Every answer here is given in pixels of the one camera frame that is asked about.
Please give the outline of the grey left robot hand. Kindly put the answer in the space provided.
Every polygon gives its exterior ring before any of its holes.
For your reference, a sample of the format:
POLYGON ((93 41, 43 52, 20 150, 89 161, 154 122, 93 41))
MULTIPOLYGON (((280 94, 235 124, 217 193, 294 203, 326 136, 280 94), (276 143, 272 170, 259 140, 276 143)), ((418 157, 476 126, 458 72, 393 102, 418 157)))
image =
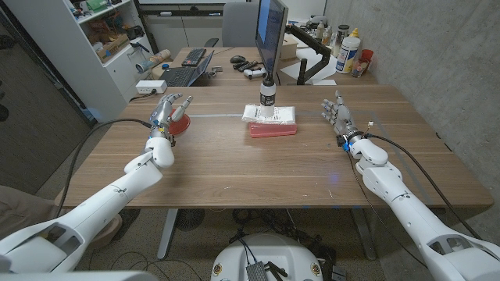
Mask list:
POLYGON ((168 94, 160 99, 149 119, 152 124, 150 138, 163 137, 173 142, 176 135, 189 127, 191 120, 185 111, 193 97, 189 96, 178 108, 173 109, 173 102, 181 96, 181 93, 168 94))

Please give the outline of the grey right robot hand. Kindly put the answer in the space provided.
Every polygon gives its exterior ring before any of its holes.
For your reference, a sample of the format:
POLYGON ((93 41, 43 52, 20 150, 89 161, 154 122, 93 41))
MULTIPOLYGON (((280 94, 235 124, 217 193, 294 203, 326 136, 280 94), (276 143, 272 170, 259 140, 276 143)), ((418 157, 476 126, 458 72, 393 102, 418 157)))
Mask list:
POLYGON ((338 147, 348 151, 350 147, 363 138, 364 132, 359 130, 352 119, 348 107, 344 104, 340 91, 335 91, 336 102, 324 99, 322 117, 334 128, 338 147))

